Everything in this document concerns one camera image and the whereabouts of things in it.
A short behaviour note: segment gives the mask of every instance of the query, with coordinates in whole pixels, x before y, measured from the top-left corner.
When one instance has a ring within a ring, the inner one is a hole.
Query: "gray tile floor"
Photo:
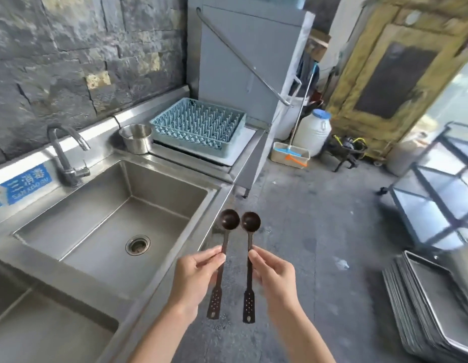
[[[232,207],[259,213],[254,243],[294,264],[300,302],[338,363],[417,361],[402,349],[380,273],[409,242],[389,195],[374,193],[394,177],[367,163],[333,173],[336,164],[329,155],[311,160],[308,170],[268,160],[248,199],[237,196]],[[213,243],[221,242],[216,235]],[[241,229],[232,232],[227,255],[220,319],[206,319],[206,298],[173,361],[287,361],[260,290],[256,323],[242,323],[247,236]]]

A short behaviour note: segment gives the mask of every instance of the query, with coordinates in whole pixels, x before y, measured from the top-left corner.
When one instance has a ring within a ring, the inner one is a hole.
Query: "forearm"
[[[130,363],[170,363],[189,324],[184,311],[166,306],[136,348]]]
[[[320,333],[300,305],[273,316],[291,363],[335,363]]]

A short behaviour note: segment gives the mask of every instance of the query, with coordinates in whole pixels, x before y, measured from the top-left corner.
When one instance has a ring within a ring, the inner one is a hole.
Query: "cardboard box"
[[[331,36],[328,34],[312,29],[306,41],[305,51],[310,54],[313,60],[320,62],[328,49],[328,42],[330,42],[330,39]]]

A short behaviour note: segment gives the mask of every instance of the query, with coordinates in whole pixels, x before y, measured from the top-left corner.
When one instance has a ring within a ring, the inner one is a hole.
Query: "spoon handle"
[[[252,250],[252,233],[248,232],[248,252]],[[252,290],[252,262],[248,257],[248,285],[244,292],[244,308],[242,322],[255,323],[254,291]]]
[[[222,242],[222,253],[226,253],[227,251],[227,242],[229,241],[229,233],[230,231],[225,230],[224,232],[224,242]],[[224,273],[224,264],[219,266],[217,271],[217,279],[216,285],[212,290],[212,294],[210,296],[209,308],[207,308],[207,318],[212,320],[219,319],[220,315],[220,301],[222,299],[222,288],[220,287],[222,283],[222,274]]]

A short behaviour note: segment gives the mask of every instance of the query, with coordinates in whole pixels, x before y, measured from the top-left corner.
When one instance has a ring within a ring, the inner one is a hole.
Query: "chrome faucet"
[[[66,154],[61,148],[61,145],[59,145],[59,142],[57,141],[56,130],[62,130],[65,133],[71,135],[72,138],[78,142],[81,149],[83,149],[84,151],[90,150],[91,148],[86,142],[86,140],[80,134],[78,134],[74,128],[70,126],[61,125],[60,123],[51,123],[48,125],[48,139],[51,142],[52,147],[54,147],[54,150],[56,151],[57,157],[59,158],[59,162],[61,162],[61,165],[63,166],[63,176],[66,180],[66,184],[71,187],[76,187],[81,183],[82,177],[89,176],[91,173],[89,171],[89,168],[86,166],[86,163],[85,167],[80,169],[74,169],[71,166],[68,158],[66,157]]]

